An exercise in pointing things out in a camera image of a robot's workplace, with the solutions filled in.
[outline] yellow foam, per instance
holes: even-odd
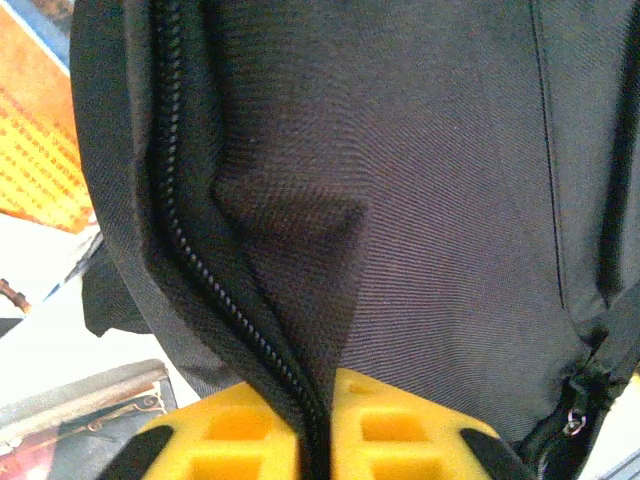
[[[293,431],[242,383],[159,417],[174,434],[145,480],[296,480]],[[332,412],[333,480],[489,480],[459,432],[497,434],[471,417],[339,369]]]

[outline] zipper pull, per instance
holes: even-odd
[[[576,411],[572,408],[569,410],[569,415],[567,418],[567,423],[562,429],[562,433],[568,435],[569,437],[575,437],[578,435],[582,429],[587,425],[587,416],[581,415],[580,413],[576,413]]]

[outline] backpack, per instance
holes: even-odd
[[[639,62],[631,0],[77,0],[71,39],[137,308],[318,479],[337,367],[578,475],[640,358]]]

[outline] zipper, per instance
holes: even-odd
[[[265,338],[251,319],[243,314],[232,293],[216,273],[207,268],[184,232],[175,196],[176,171],[180,166],[178,150],[182,141],[180,125],[184,87],[180,0],[152,0],[151,9],[156,90],[149,173],[155,213],[183,269],[223,312],[227,326],[258,357],[272,378],[295,399],[305,426],[303,458],[308,463],[305,470],[310,470],[312,478],[328,478],[328,421],[322,402],[310,388],[308,380],[295,373],[296,369],[283,359],[273,342]]]
[[[518,448],[538,480],[566,480],[579,475],[606,412],[624,388],[625,382],[612,378],[595,350],[564,382],[556,410]]]

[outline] black fabric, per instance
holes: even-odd
[[[516,453],[499,439],[465,428],[460,435],[493,480],[534,480]]]
[[[110,328],[151,333],[104,243],[82,276],[82,306],[85,326],[99,337]]]
[[[196,389],[226,378],[219,355],[299,426],[155,238],[147,6],[127,3],[125,28],[118,7],[89,3],[76,6],[74,100],[118,270]],[[628,378],[635,151],[624,285],[606,302],[598,269],[631,1],[189,5],[190,228],[224,268],[228,227],[229,278],[250,275],[235,295],[325,404],[342,365],[517,441],[555,410],[594,329],[617,339],[604,360]]]
[[[173,429],[168,425],[139,433],[107,465],[98,480],[142,480],[172,435]]]

